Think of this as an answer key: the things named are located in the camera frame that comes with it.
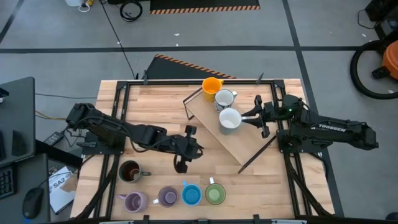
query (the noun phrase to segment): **warning tape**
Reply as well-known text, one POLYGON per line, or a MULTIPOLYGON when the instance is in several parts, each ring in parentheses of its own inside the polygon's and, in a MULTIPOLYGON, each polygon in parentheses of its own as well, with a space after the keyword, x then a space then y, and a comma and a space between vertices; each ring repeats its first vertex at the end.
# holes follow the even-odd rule
POLYGON ((174 13, 190 13, 190 12, 224 12, 224 11, 242 11, 242 10, 259 10, 260 6, 225 6, 225 7, 200 7, 188 9, 159 9, 151 10, 151 14, 174 14, 174 13))
POLYGON ((179 63, 181 65, 185 65, 185 66, 188 66, 188 67, 191 67, 191 68, 199 69, 199 70, 202 70, 204 72, 212 73, 214 75, 218 75, 218 76, 221 76, 221 77, 224 77, 224 78, 230 78, 230 79, 236 78, 236 77, 233 77, 231 75, 227 75, 227 74, 224 74, 224 73, 221 73, 221 72, 217 72, 217 71, 205 68, 205 67, 201 67, 199 65, 194 65, 192 63, 184 62, 183 60, 177 60, 177 59, 174 59, 172 57, 165 56, 165 55, 157 54, 157 55, 155 55, 155 57, 162 58, 162 59, 165 59, 165 60, 169 60, 169 61, 174 62, 174 63, 179 63))

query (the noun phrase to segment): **mug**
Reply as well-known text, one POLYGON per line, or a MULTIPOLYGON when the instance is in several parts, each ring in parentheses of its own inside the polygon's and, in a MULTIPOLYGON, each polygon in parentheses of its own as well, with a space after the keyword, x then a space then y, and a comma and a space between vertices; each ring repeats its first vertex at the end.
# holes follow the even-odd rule
POLYGON ((247 119, 247 117, 242 117, 241 114, 233 108, 223 109, 218 115, 218 121, 220 124, 220 132, 222 134, 231 134, 239 125, 241 125, 242 120, 247 119))
POLYGON ((205 79, 201 83, 201 88, 203 90, 203 97, 205 97, 205 100, 213 102, 217 91, 221 89, 223 83, 224 80, 213 77, 205 79))
POLYGON ((126 161, 119 168, 119 177, 127 183, 133 183, 139 180, 141 176, 150 176, 150 172, 142 171, 136 161, 126 161))
POLYGON ((177 200, 177 190, 173 187, 167 186, 159 191, 159 193, 157 194, 157 199, 155 199, 153 203, 159 203, 165 208, 170 208, 177 203, 177 200))
POLYGON ((220 112, 223 109, 230 108, 237 95, 238 93, 236 93, 235 91, 219 90, 216 93, 214 100, 216 110, 220 112))
POLYGON ((148 208, 148 196, 144 192, 133 192, 128 195, 119 194, 118 197, 124 200, 124 208, 129 213, 143 212, 148 208))
POLYGON ((181 192, 182 201, 189 205, 198 205, 201 200, 201 190, 195 184, 187 184, 185 181, 182 182, 184 189, 181 192))
POLYGON ((214 178, 210 177, 210 185, 206 188, 206 199, 212 205, 219 205, 225 200, 225 189, 221 184, 215 184, 214 178))

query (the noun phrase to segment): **white cable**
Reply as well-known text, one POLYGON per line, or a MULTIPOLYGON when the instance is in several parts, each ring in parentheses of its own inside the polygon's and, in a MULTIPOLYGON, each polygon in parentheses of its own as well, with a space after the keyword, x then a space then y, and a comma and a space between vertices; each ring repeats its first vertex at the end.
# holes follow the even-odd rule
POLYGON ((86 7, 88 7, 88 9, 87 9, 87 10, 85 10, 85 11, 81 10, 81 7, 83 7, 83 4, 82 4, 82 5, 81 5, 81 6, 79 6, 79 8, 78 8, 78 9, 79 9, 79 11, 80 11, 80 12, 88 12, 88 11, 90 10, 90 6, 89 6, 87 3, 85 3, 85 6, 86 6, 86 7))

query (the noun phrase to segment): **wooden board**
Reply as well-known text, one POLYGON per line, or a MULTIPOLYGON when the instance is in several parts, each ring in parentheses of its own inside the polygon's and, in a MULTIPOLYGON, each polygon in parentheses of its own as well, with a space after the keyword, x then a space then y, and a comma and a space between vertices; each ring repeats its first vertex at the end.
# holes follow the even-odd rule
MULTIPOLYGON (((299 79, 285 80, 285 85, 288 94, 304 98, 299 79)), ((111 113, 115 87, 116 81, 101 82, 96 107, 107 114, 111 113)), ((188 163, 186 174, 178 174, 173 168, 173 155, 153 151, 139 154, 134 152, 129 141, 126 141, 125 153, 121 156, 119 165, 127 160, 135 160, 145 171, 152 172, 152 176, 144 177, 134 184, 127 184, 117 179, 115 194, 143 191, 152 201, 165 185, 174 186, 180 192, 182 181, 185 180, 199 185, 204 191, 209 184, 209 177, 214 177, 215 181, 226 189, 225 201, 221 205, 214 206, 203 198, 198 206, 189 207, 180 200, 177 206, 172 208, 150 204, 145 212, 131 214, 124 210, 123 201, 115 197, 112 219, 142 220, 143 215, 150 215, 152 220, 252 219, 253 214, 259 214, 261 218, 293 218, 286 169, 277 142, 274 141, 242 174, 236 174, 241 167, 239 162, 199 120, 193 118, 188 121, 186 117, 182 100, 199 87, 198 85, 149 85, 133 86, 130 89, 126 116, 128 122, 158 125, 167 128, 168 134, 183 134, 187 124, 194 125, 198 127, 195 137, 205 149, 201 158, 188 163)), ((270 101, 272 97, 271 92, 260 85, 234 85, 234 90, 239 92, 236 103, 244 110, 252 108, 256 94, 261 94, 264 102, 270 101)), ((272 137, 277 126, 271 123, 269 127, 272 137)), ((82 168, 72 217, 83 210, 97 189, 102 157, 95 156, 82 168)), ((324 208, 333 213, 322 163, 309 155, 302 154, 302 164, 308 188, 324 208)), ((102 215, 107 198, 108 192, 105 192, 102 215)), ((298 194, 298 200, 300 210, 303 211, 301 194, 298 194)))
MULTIPOLYGON (((261 87, 261 91, 257 91, 259 94, 266 94, 265 91, 271 92, 271 88, 267 87, 267 85, 262 85, 261 87)), ((246 100, 240 100, 241 98, 247 98, 246 89, 243 90, 242 86, 236 85, 224 85, 223 88, 238 92, 232 108, 238 110, 241 114, 249 111, 242 109, 239 104, 243 102, 246 103, 246 100)), ((248 85, 246 88, 248 90, 252 89, 253 85, 248 85)), ((254 97, 251 103, 252 107, 254 107, 254 97)), ((196 119, 204 125, 204 127, 241 165, 244 165, 267 143, 267 141, 264 141, 261 137, 261 129, 257 129, 256 127, 246 123, 242 123, 235 132, 229 135, 221 134, 218 119, 219 112, 217 112, 213 102, 209 102, 204 99, 202 92, 199 92, 199 94, 190 98, 186 103, 186 106, 196 119)))

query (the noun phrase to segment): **wooden table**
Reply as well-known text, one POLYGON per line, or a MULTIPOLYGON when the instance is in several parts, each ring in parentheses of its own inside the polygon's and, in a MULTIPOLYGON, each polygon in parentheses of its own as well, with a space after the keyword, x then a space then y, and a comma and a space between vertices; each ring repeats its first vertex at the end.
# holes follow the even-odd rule
MULTIPOLYGON (((286 79, 287 94, 305 98, 299 79, 286 79)), ((111 114, 116 89, 116 80, 102 81, 99 88, 96 108, 111 114)), ((196 126, 195 138, 205 149, 204 155, 188 163, 188 172, 178 174, 174 171, 173 155, 154 151, 138 154, 126 141, 124 154, 119 165, 124 161, 135 160, 145 171, 152 173, 136 184, 127 184, 117 179, 113 203, 112 220, 142 220, 143 215, 150 215, 151 220, 188 220, 188 219, 252 219, 254 214, 260 218, 293 218, 287 173, 283 155, 279 152, 277 141, 274 141, 242 174, 239 162, 204 128, 196 119, 188 121, 183 99, 197 90, 199 85, 149 85, 133 86, 129 93, 126 121, 132 124, 153 124, 164 127, 168 134, 183 134, 187 124, 196 126), (226 199, 221 205, 210 205, 205 198, 199 206, 189 207, 181 200, 177 206, 164 208, 159 204, 150 204, 144 213, 131 214, 125 211, 123 201, 117 194, 128 194, 133 191, 145 192, 150 201, 156 198, 158 191, 166 185, 174 186, 179 192, 182 181, 197 184, 205 191, 209 177, 214 177, 226 189, 226 199)), ((239 95, 236 103, 245 110, 253 107, 256 94, 262 96, 263 102, 272 101, 270 91, 254 85, 234 85, 239 95)), ((118 116, 121 113, 124 93, 121 94, 118 116)), ((276 130, 275 123, 269 123, 271 138, 276 130)), ((80 172, 80 180, 71 217, 78 215, 91 200, 100 179, 104 156, 95 156, 80 172)), ((301 154, 303 171, 308 188, 330 213, 333 206, 324 175, 322 162, 308 154, 301 154)), ((109 169, 113 159, 109 160, 109 169)), ((303 213, 303 201, 296 187, 300 211, 303 213)), ((101 215, 105 214, 108 190, 104 193, 101 215)))

